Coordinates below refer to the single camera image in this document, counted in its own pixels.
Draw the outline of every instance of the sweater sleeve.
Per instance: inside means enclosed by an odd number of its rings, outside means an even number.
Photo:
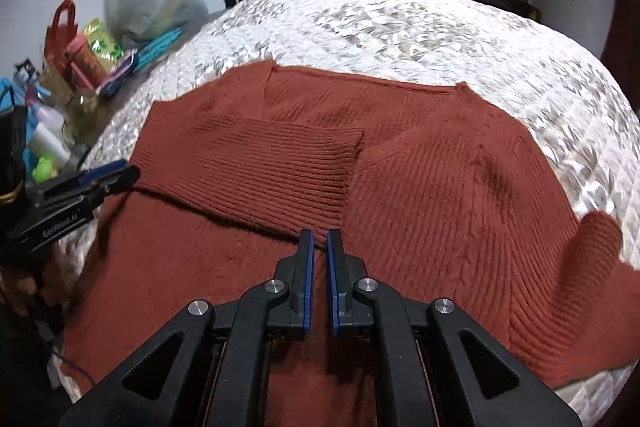
[[[575,349],[606,291],[622,246],[602,212],[579,222],[548,160],[526,129],[513,155],[511,349],[548,385],[566,381],[559,363]]]
[[[254,229],[340,226],[362,130],[206,113],[189,133],[166,135],[167,106],[151,110],[131,158],[139,189]]]

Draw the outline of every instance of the metal screw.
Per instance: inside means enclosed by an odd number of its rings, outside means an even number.
[[[435,306],[437,311],[444,314],[452,312],[456,307],[455,304],[453,304],[453,302],[449,299],[438,299],[435,303]]]
[[[264,289],[269,293],[280,293],[284,290],[284,282],[280,279],[271,279],[264,283]]]
[[[360,288],[364,292],[372,292],[378,287],[378,281],[372,279],[371,277],[365,277],[364,279],[360,279],[358,281],[358,288]]]
[[[204,315],[209,309],[209,305],[205,301],[193,301],[189,304],[188,309],[191,315]]]

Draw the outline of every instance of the ribbed sweater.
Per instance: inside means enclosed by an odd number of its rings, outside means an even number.
[[[154,103],[131,161],[142,176],[106,206],[65,332],[94,378],[191,300],[271,277],[303,227],[318,240],[312,333],[274,349],[267,425],[374,423],[369,348],[329,339],[332,227],[372,277],[452,298],[549,386],[640,357],[619,226],[578,221],[526,127],[466,84],[250,64]]]

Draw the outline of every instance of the quilted tablecloth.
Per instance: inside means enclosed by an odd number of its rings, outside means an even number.
[[[154,100],[265,58],[419,84],[467,82],[529,128],[578,216],[597,208],[620,222],[620,259],[640,269],[640,125],[617,83],[566,36],[470,0],[242,2],[151,72],[85,166],[129,158]],[[75,275],[95,227],[96,220],[63,241]],[[632,369],[604,371],[558,394],[591,426]],[[63,381],[77,399],[74,382]]]

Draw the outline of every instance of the bag handle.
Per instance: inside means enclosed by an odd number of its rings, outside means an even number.
[[[73,37],[75,35],[71,35],[71,33],[75,33],[74,25],[76,23],[76,5],[72,0],[63,0],[62,3],[60,3],[60,6],[58,6],[58,9],[56,10],[56,14],[53,16],[51,29],[54,32],[58,31],[58,25],[60,24],[60,16],[62,15],[62,12],[65,10],[66,10],[67,36]]]

